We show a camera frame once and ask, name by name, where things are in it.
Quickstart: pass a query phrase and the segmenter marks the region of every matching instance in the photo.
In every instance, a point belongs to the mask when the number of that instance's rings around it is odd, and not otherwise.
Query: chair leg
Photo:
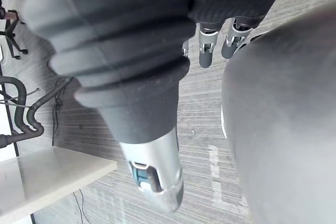
[[[8,34],[12,34],[18,22],[19,22],[18,19],[15,20],[15,21],[13,21],[13,22],[9,25],[9,27],[5,30],[5,32],[8,33]]]
[[[16,48],[16,50],[18,50],[19,52],[23,51],[13,37],[6,36],[6,39],[7,39],[7,41],[10,41],[10,43],[13,45],[13,47]]]
[[[12,58],[15,58],[12,41],[9,39],[9,37],[7,37],[7,36],[5,36],[5,37],[6,37],[6,40],[7,40],[10,55],[11,55]]]

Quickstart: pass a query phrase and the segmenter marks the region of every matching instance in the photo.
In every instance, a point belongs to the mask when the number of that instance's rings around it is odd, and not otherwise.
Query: black pipe
[[[0,77],[0,83],[9,83],[13,84],[17,89],[17,104],[19,105],[26,105],[26,99],[27,99],[27,90],[25,85],[18,79],[14,77],[6,77],[1,76]],[[30,128],[28,125],[26,125],[23,121],[25,108],[22,107],[16,107],[15,115],[14,115],[14,122],[15,125],[22,131],[22,132],[29,132]]]

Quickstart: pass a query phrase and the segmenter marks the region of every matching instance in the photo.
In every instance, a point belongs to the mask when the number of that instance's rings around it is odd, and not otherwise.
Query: black cable
[[[76,202],[77,202],[77,206],[78,206],[78,209],[79,209],[79,212],[80,212],[80,219],[81,219],[81,221],[82,221],[82,224],[84,224],[84,222],[83,222],[82,210],[80,210],[80,206],[79,206],[79,203],[78,203],[76,194],[75,194],[75,193],[72,193],[72,194],[73,194],[73,196],[75,197],[75,200],[76,200]]]
[[[82,195],[82,212],[83,212],[83,215],[84,215],[86,221],[87,221],[89,224],[91,224],[91,222],[89,221],[88,217],[86,217],[86,214],[85,214],[85,212],[84,212],[84,195],[83,195],[83,192],[82,192],[81,189],[79,189],[79,192],[80,192],[80,194]]]
[[[55,86],[58,85],[59,81],[63,80],[63,78],[59,78],[56,83],[55,83]],[[55,135],[56,135],[56,132],[58,131],[58,113],[60,112],[62,106],[63,106],[63,100],[61,99],[61,97],[63,96],[63,94],[65,93],[65,90],[67,88],[67,86],[69,85],[69,83],[64,86],[63,89],[61,89],[59,91],[58,94],[56,94],[55,96],[55,104],[54,104],[54,107],[53,107],[53,117],[52,117],[52,146],[54,145],[54,140],[55,140]]]

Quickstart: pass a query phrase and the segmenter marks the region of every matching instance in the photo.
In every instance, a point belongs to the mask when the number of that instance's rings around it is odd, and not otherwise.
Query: gray carpet
[[[270,30],[307,10],[329,0],[277,0],[254,33]],[[6,8],[21,10],[23,0],[3,0]],[[185,196],[175,214],[158,212],[141,196],[135,187],[118,144],[113,140],[100,115],[83,108],[72,95],[78,87],[71,83],[63,96],[64,106],[59,113],[59,130],[55,145],[104,158],[115,159],[118,169],[83,188],[84,210],[92,224],[99,223],[252,223],[228,142],[223,137],[220,119],[221,78],[226,60],[220,56],[227,24],[218,38],[211,67],[198,65],[198,37],[190,40],[191,70],[180,83],[178,136],[184,169]],[[28,104],[51,90],[57,76],[46,64],[54,53],[50,44],[20,25],[16,29],[19,44],[27,47],[28,56],[17,61],[6,50],[1,63],[4,75],[23,80],[29,91],[40,92],[28,98]],[[15,95],[12,87],[7,87]],[[42,107],[37,119],[45,126],[43,136],[18,144],[20,155],[51,147],[53,134],[53,101]],[[42,209],[35,214],[38,224],[81,223],[73,195]]]

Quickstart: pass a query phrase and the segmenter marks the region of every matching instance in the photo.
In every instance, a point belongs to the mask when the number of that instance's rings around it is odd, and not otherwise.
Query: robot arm
[[[183,43],[201,23],[201,54],[210,56],[227,18],[258,24],[273,2],[26,0],[24,16],[55,48],[55,72],[78,79],[76,99],[96,108],[120,142],[135,183],[157,206],[175,211],[183,196],[178,83],[190,65]]]

